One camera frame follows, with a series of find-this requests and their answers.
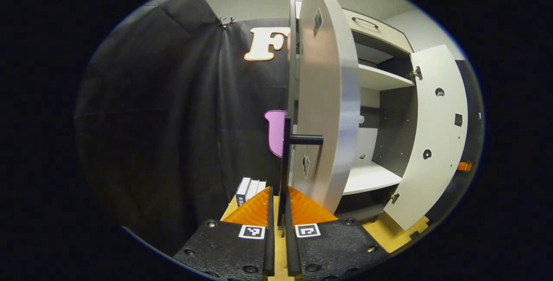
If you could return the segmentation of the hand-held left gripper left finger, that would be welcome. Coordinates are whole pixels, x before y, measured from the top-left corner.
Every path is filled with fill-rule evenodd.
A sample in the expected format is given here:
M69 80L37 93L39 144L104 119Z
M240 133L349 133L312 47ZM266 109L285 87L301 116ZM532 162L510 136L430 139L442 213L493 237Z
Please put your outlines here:
M174 255L218 281L266 281L275 271L274 198L266 187L223 220L208 219Z

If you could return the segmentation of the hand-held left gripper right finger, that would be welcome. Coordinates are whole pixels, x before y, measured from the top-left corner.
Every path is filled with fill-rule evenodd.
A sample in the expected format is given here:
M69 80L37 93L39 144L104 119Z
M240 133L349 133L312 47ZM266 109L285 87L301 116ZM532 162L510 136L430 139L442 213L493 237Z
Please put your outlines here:
M285 196L288 275L296 281L345 281L389 259L355 218L336 218L293 187Z

